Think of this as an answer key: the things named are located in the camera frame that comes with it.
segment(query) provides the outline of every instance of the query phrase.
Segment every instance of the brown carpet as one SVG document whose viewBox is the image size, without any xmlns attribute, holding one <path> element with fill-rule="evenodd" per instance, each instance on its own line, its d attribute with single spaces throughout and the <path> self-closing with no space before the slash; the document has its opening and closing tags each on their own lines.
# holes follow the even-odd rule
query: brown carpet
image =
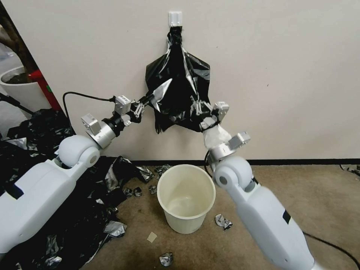
<svg viewBox="0 0 360 270">
<path fill-rule="evenodd" d="M 336 244 L 360 260 L 360 181 L 339 166 L 253 166 L 255 177 L 270 188 L 298 225 L 307 233 Z M 148 185 L 156 185 L 153 179 Z M 173 270 L 186 269 L 276 269 L 262 255 L 236 214 L 234 203 L 216 187 L 216 200 L 202 227 L 182 235 L 166 223 L 156 194 L 140 186 L 142 197 L 131 197 L 118 208 L 119 219 L 128 225 L 122 238 L 113 239 L 83 270 L 165 269 L 159 255 L 174 253 Z M 214 221 L 222 213 L 233 222 L 224 231 Z M 150 232 L 157 234 L 153 243 Z M 343 253 L 307 237 L 311 253 L 327 269 L 357 269 Z"/>
</svg>

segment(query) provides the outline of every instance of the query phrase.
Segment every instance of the black cable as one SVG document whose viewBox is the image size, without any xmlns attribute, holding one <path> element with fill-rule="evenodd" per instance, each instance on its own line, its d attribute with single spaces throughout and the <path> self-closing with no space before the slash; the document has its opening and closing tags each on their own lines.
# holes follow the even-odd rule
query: black cable
<svg viewBox="0 0 360 270">
<path fill-rule="evenodd" d="M 210 154 L 210 151 L 207 151 L 206 155 L 205 155 L 205 159 L 204 159 L 204 169 L 205 169 L 205 172 L 211 177 L 213 178 L 213 176 L 209 173 L 209 171 L 207 170 L 207 157 L 208 155 Z"/>
<path fill-rule="evenodd" d="M 85 94 L 81 94 L 81 93 L 77 93 L 77 92 L 65 92 L 63 94 L 63 104 L 64 104 L 66 118 L 69 121 L 70 130 L 71 130 L 73 135 L 75 134 L 75 130 L 73 129 L 73 127 L 71 125 L 71 121 L 70 121 L 70 117 L 69 117 L 69 113 L 68 113 L 68 108 L 67 108 L 66 102 L 65 102 L 65 97 L 68 94 L 78 95 L 78 96 L 82 96 L 82 97 L 85 97 L 85 98 L 91 98 L 91 99 L 96 99 L 96 100 L 100 100 L 100 101 L 115 102 L 115 96 L 113 96 L 112 98 L 109 98 L 109 99 L 103 99 L 103 98 L 100 98 L 100 97 L 89 96 L 89 95 L 85 95 Z"/>
<path fill-rule="evenodd" d="M 341 248 L 341 247 L 339 247 L 339 246 L 337 246 L 337 245 L 331 244 L 331 243 L 329 243 L 328 241 L 325 241 L 325 240 L 323 240 L 323 239 L 317 238 L 316 236 L 313 236 L 313 235 L 311 235 L 311 234 L 308 234 L 307 232 L 304 232 L 304 231 L 303 231 L 303 233 L 304 233 L 304 235 L 306 235 L 306 236 L 309 236 L 309 237 L 311 237 L 311 238 L 313 238 L 313 239 L 315 239 L 315 240 L 318 240 L 318 241 L 320 241 L 320 242 L 323 242 L 324 244 L 327 244 L 327 245 L 329 245 L 329 246 L 332 246 L 333 248 L 335 248 L 335 249 L 341 251 L 342 253 L 346 254 L 348 257 L 350 257 L 350 258 L 354 261 L 354 263 L 356 264 L 357 268 L 360 270 L 360 263 L 359 263 L 359 261 L 358 261 L 354 256 L 352 256 L 349 252 L 347 252 L 346 250 L 344 250 L 343 248 Z"/>
</svg>

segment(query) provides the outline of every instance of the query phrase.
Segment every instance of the black plastic sheet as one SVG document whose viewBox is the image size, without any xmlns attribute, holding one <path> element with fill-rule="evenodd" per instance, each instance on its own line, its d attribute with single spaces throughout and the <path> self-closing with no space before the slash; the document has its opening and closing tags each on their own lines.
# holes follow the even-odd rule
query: black plastic sheet
<svg viewBox="0 0 360 270">
<path fill-rule="evenodd" d="M 175 124 L 200 132 L 200 123 L 211 115 L 210 66 L 183 48 L 181 31 L 179 26 L 170 28 L 166 54 L 146 67 L 157 133 Z"/>
</svg>

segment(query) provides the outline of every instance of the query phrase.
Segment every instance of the black stripe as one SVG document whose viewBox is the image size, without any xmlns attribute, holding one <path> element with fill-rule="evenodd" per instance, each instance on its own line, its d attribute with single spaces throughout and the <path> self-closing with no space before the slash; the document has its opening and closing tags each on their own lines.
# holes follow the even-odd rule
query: black stripe
<svg viewBox="0 0 360 270">
<path fill-rule="evenodd" d="M 289 221 L 290 221 L 290 219 L 291 219 L 291 216 L 290 216 L 290 214 L 286 211 L 286 209 L 285 209 L 284 214 L 282 214 L 282 218 L 286 221 L 287 224 L 289 224 Z"/>
<path fill-rule="evenodd" d="M 24 194 L 24 192 L 15 184 L 6 185 L 5 191 L 15 199 L 20 198 Z"/>
<path fill-rule="evenodd" d="M 134 160 L 135 165 L 159 166 L 164 164 L 191 164 L 203 166 L 203 160 Z M 360 159 L 248 159 L 250 165 L 339 165 L 360 164 Z"/>
</svg>

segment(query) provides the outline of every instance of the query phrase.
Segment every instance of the silver metal cylinder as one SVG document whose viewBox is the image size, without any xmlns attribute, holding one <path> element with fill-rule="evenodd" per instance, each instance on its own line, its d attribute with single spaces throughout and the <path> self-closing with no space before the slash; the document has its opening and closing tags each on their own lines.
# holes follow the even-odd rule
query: silver metal cylinder
<svg viewBox="0 0 360 270">
<path fill-rule="evenodd" d="M 100 122 L 100 127 L 101 129 L 96 135 L 94 135 L 89 129 L 87 129 L 86 132 L 102 149 L 104 149 L 116 136 L 113 130 L 103 121 Z"/>
</svg>

